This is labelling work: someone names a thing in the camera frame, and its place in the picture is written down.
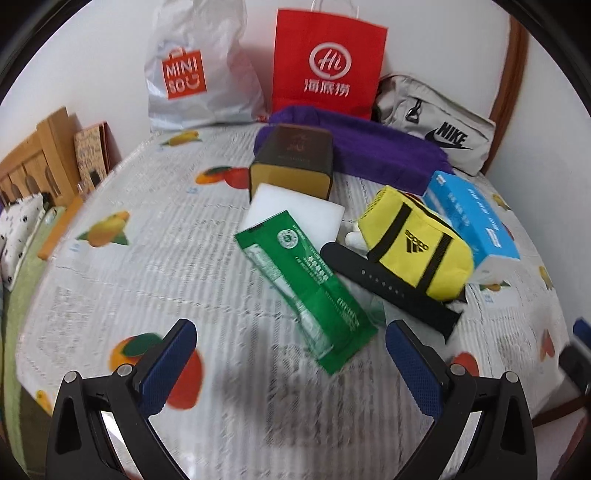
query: green packet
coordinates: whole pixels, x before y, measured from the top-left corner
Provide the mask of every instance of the green packet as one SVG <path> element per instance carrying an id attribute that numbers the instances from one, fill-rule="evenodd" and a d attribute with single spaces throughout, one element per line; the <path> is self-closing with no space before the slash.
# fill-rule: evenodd
<path id="1" fill-rule="evenodd" d="M 306 345 L 329 374 L 340 370 L 377 332 L 287 211 L 235 238 L 297 313 Z"/>

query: purple towel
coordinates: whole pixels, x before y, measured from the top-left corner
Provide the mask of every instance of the purple towel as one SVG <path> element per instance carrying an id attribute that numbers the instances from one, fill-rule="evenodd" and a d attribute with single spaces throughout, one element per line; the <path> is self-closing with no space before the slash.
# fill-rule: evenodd
<path id="1" fill-rule="evenodd" d="M 438 146 L 390 127 L 311 106 L 289 106 L 269 119 L 272 124 L 319 127 L 333 135 L 335 171 L 423 195 L 435 170 L 453 174 Z M 274 127 L 256 136 L 255 155 Z"/>

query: wooden headboard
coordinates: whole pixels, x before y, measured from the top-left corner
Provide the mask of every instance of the wooden headboard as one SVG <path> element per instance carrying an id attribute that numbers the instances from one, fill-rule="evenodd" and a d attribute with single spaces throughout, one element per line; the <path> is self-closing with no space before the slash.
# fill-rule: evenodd
<path id="1" fill-rule="evenodd" d="M 0 163 L 0 195 L 7 205 L 33 193 L 49 193 L 68 206 L 78 194 L 80 173 L 74 153 L 73 121 L 65 108 L 37 124 L 37 130 Z"/>

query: blue tissue box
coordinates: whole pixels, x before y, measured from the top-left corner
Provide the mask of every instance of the blue tissue box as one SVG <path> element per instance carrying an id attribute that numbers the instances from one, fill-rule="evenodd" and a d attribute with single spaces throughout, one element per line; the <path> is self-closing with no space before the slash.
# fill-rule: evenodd
<path id="1" fill-rule="evenodd" d="M 436 171 L 423 197 L 472 249 L 474 273 L 470 283 L 493 284 L 506 279 L 519 252 L 502 222 L 470 182 Z"/>

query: black bag strap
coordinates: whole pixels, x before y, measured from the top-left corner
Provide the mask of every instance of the black bag strap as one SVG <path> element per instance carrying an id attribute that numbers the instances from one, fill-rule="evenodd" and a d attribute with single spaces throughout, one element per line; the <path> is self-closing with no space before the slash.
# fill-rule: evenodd
<path id="1" fill-rule="evenodd" d="M 437 244 L 437 248 L 435 249 L 435 252 L 431 257 L 431 260 L 425 267 L 425 272 L 423 272 L 423 276 L 417 283 L 417 290 L 419 292 L 427 292 L 427 289 L 429 288 L 429 285 L 431 285 L 431 282 L 433 281 L 433 277 L 435 276 L 435 273 L 437 272 L 439 265 L 441 265 L 441 262 L 443 261 L 445 252 L 447 252 L 447 249 L 451 243 L 452 237 L 444 233 L 441 237 L 441 240 L 439 240 L 439 243 Z"/>
<path id="2" fill-rule="evenodd" d="M 384 236 L 379 240 L 379 242 L 373 247 L 367 254 L 368 260 L 373 263 L 377 263 L 381 260 L 381 258 L 388 252 L 400 232 L 402 231 L 402 227 L 410 217 L 413 209 L 410 208 L 406 203 L 403 203 L 398 211 L 398 214 L 386 230 Z"/>

